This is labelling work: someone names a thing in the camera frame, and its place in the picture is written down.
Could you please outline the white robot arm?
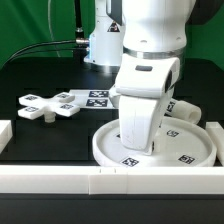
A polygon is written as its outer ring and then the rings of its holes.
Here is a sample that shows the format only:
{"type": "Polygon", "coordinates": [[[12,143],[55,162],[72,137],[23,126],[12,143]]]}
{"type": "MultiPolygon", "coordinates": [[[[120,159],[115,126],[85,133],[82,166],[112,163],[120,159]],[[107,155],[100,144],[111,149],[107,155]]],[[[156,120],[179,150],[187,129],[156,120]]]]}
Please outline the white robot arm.
{"type": "Polygon", "coordinates": [[[187,43],[185,24],[201,0],[95,0],[95,29],[85,60],[119,69],[122,145],[152,152],[173,95],[187,43]]]}

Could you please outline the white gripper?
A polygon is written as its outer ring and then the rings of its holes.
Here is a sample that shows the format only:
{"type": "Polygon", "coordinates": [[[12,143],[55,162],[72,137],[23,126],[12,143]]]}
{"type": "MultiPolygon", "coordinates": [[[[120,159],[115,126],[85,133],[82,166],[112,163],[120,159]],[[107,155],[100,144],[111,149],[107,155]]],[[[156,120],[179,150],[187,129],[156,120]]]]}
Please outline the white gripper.
{"type": "Polygon", "coordinates": [[[124,147],[152,153],[152,143],[179,72],[177,57],[150,60],[122,56],[115,89],[120,94],[119,125],[124,147]]]}

